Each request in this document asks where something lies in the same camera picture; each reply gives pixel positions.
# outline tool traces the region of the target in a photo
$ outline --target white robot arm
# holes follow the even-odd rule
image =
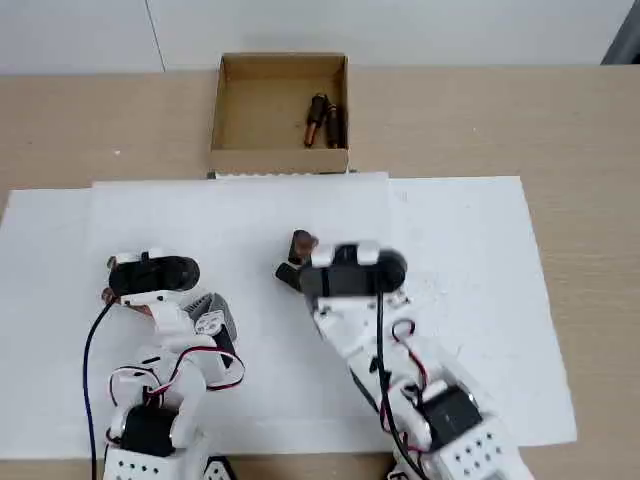
[[[115,411],[104,480],[235,478],[226,459],[211,453],[196,416],[208,391],[233,387],[244,375],[226,302],[207,294],[178,305],[200,276],[190,258],[150,250],[117,255],[108,266],[105,302],[152,317],[155,334],[109,379]]]
[[[305,295],[320,334],[394,434],[388,478],[532,480],[490,397],[421,331],[428,322],[403,293],[402,256],[360,243],[307,248],[296,259],[301,232],[289,261],[302,266],[294,274],[283,264],[276,276]]]

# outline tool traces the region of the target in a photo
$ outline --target table surface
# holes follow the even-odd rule
[[[203,178],[215,87],[215,72],[0,77],[0,206],[12,188]],[[523,455],[538,478],[640,478],[640,69],[353,68],[349,89],[351,167],[522,177],[579,429]],[[233,465],[240,479],[369,480],[389,461]],[[0,477],[86,479],[88,462],[3,461]]]

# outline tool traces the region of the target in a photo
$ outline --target white paper sheet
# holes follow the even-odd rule
[[[286,181],[279,178],[269,181]],[[346,185],[359,181],[355,176],[330,188],[315,183],[326,184],[323,178],[300,188],[280,183],[277,195],[267,184],[242,185],[256,179],[230,179],[233,193],[217,180],[215,192],[211,182],[149,182],[143,189],[101,184],[91,195],[12,194],[0,229],[0,374],[12,386],[1,397],[0,420],[12,435],[0,439],[0,457],[87,455],[81,353],[101,307],[105,262],[115,252],[149,246],[195,256],[202,286],[224,295],[236,318],[246,383],[212,394],[203,406],[221,451],[387,449],[376,416],[317,336],[302,299],[272,280],[295,228],[327,241],[391,240],[386,193],[378,190],[380,182],[386,192],[384,177],[363,178],[354,187],[359,194]],[[433,333],[493,394],[522,444],[575,439],[519,180],[391,180],[390,186],[409,289],[422,295]],[[90,255],[83,265],[90,197]],[[261,311],[267,315],[256,316]],[[112,412],[106,376],[151,332],[150,322],[122,308],[98,330],[90,366],[98,435]]]
[[[520,445],[574,441],[520,179],[393,179],[390,186],[394,243],[428,330],[491,394]]]
[[[93,319],[79,302],[90,198],[89,190],[9,197],[0,228],[2,458],[86,452],[81,366]]]

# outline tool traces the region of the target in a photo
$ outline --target black cable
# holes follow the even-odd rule
[[[391,436],[393,437],[393,441],[396,442],[396,447],[400,451],[400,454],[405,459],[407,464],[411,467],[411,469],[415,472],[415,474],[420,478],[420,480],[429,480],[425,474],[422,472],[422,469],[416,464],[416,462],[411,458],[411,455],[403,445],[402,440],[400,440],[400,434],[398,433],[398,428],[396,427],[396,422],[393,420],[393,413],[391,413],[391,405],[389,405],[389,378],[386,375],[384,370],[384,352],[382,346],[382,339],[384,336],[384,305],[382,303],[383,293],[381,290],[377,293],[377,321],[376,321],[376,355],[378,357],[378,376],[380,378],[380,389],[382,390],[382,405],[385,416],[387,417],[387,421],[389,422],[389,431],[391,432]]]
[[[82,360],[82,390],[84,393],[84,408],[87,411],[87,424],[89,425],[89,442],[91,445],[91,480],[97,480],[98,478],[98,459],[96,456],[96,438],[93,431],[93,416],[91,415],[91,401],[89,400],[89,381],[87,374],[89,366],[89,349],[91,348],[91,340],[93,339],[94,333],[96,333],[98,325],[100,325],[100,322],[116,301],[117,298],[114,297],[104,306],[100,315],[96,318],[96,321],[93,322],[91,330],[89,330],[89,335],[87,335],[87,342],[84,345],[84,357]]]

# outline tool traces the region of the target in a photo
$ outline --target cardboard box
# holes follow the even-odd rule
[[[326,147],[324,125],[303,144],[311,98],[344,111],[345,145]],[[218,173],[344,172],[348,165],[347,58],[330,53],[225,54],[220,63],[211,169]]]

